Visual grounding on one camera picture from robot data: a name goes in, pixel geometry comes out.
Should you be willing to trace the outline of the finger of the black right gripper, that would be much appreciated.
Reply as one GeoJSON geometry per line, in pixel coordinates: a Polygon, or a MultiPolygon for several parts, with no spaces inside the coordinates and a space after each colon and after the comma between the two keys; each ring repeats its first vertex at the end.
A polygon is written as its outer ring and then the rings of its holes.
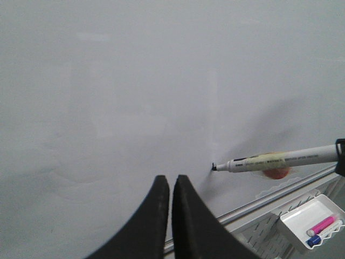
{"type": "Polygon", "coordinates": [[[335,167],[335,173],[345,177],[345,139],[337,139],[335,142],[337,152],[337,164],[335,167]]]}

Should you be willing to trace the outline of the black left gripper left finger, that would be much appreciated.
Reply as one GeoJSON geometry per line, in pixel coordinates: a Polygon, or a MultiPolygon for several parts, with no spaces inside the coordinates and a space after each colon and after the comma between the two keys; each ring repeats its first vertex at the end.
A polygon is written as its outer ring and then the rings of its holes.
{"type": "Polygon", "coordinates": [[[127,223],[88,258],[164,258],[168,213],[169,185],[158,175],[127,223]]]}

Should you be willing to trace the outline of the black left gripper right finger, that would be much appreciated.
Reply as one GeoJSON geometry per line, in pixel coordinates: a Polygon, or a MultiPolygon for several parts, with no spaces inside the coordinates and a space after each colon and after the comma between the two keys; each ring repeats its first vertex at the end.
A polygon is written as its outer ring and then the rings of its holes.
{"type": "Polygon", "coordinates": [[[175,258],[258,258],[214,217],[186,175],[179,175],[172,200],[175,258]]]}

